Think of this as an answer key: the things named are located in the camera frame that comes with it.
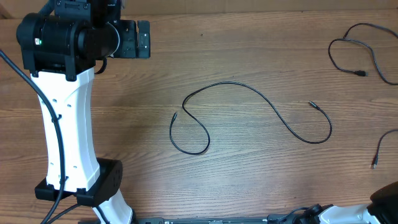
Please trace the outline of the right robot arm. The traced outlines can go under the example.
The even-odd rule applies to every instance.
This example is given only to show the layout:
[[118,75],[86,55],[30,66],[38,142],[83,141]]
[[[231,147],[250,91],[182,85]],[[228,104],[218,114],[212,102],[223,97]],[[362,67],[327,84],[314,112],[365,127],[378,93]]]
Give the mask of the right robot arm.
[[397,224],[397,182],[371,196],[371,203],[339,207],[316,204],[295,217],[293,224]]

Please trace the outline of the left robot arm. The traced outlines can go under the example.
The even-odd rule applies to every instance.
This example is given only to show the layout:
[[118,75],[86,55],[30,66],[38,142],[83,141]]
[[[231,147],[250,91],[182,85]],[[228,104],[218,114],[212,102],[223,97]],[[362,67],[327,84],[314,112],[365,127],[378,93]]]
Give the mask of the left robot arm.
[[49,1],[16,30],[26,82],[39,97],[47,143],[39,200],[58,205],[69,196],[90,207],[98,223],[135,223],[120,190],[123,165],[96,156],[91,91],[97,62],[149,58],[148,21],[121,19],[124,1]]

